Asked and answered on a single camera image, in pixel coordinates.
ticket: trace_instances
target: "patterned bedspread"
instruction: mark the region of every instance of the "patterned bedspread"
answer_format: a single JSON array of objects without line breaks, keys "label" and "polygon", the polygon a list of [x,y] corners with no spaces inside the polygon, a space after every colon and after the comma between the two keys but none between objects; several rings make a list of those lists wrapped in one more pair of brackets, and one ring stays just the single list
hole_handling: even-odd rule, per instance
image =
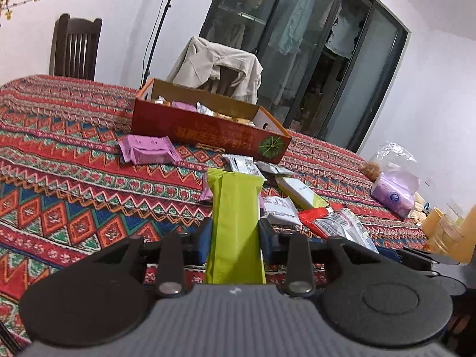
[{"label": "patterned bedspread", "polygon": [[[135,94],[54,76],[0,88],[0,318],[20,343],[28,338],[17,303],[31,283],[128,235],[160,240],[211,216],[211,205],[197,200],[206,169],[225,167],[220,153],[176,145],[177,165],[120,163],[117,140],[130,131]],[[329,201],[346,202],[377,244],[421,247],[425,236],[411,221],[370,198],[361,161],[293,133],[282,164]],[[268,185],[262,195],[281,192]],[[284,268],[267,275],[279,282]],[[187,277],[201,282],[203,268],[188,269]]]}]

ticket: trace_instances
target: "chair backrest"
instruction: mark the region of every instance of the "chair backrest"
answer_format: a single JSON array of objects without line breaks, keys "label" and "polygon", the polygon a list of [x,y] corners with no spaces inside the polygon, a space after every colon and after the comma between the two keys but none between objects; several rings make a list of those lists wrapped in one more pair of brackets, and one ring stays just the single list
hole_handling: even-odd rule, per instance
[{"label": "chair backrest", "polygon": [[56,76],[94,80],[96,56],[102,19],[94,22],[72,18],[64,13],[58,20],[56,31]]},{"label": "chair backrest", "polygon": [[238,77],[238,72],[231,68],[220,66],[220,80],[209,79],[200,87],[202,90],[225,96],[232,96],[235,88],[231,86]]}]

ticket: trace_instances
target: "metal screw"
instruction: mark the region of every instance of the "metal screw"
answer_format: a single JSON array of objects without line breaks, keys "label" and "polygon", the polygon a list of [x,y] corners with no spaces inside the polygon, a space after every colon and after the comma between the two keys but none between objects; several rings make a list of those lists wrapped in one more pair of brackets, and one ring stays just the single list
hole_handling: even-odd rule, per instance
[{"label": "metal screw", "polygon": [[182,285],[177,282],[164,282],[159,286],[159,291],[167,295],[175,295],[182,291]]},{"label": "metal screw", "polygon": [[312,286],[304,280],[298,280],[289,284],[289,289],[295,294],[306,294],[312,290]]}]

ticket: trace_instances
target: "green snack bar package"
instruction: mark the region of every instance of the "green snack bar package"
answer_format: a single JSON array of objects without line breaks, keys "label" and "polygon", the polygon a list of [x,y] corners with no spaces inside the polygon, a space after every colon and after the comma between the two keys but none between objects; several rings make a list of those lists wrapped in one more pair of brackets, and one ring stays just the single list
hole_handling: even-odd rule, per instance
[{"label": "green snack bar package", "polygon": [[208,169],[213,193],[213,234],[206,264],[209,284],[266,283],[258,234],[258,195],[264,179]]}]

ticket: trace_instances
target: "open cardboard box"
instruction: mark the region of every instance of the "open cardboard box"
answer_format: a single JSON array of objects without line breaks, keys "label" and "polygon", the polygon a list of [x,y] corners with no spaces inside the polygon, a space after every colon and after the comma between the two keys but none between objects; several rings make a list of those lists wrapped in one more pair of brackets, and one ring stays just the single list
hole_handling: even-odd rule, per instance
[{"label": "open cardboard box", "polygon": [[[217,113],[249,119],[256,127],[154,103],[159,96],[194,106],[200,102]],[[168,136],[174,142],[222,148],[226,153],[275,164],[281,161],[292,138],[262,106],[153,78],[137,94],[132,134]]]}]

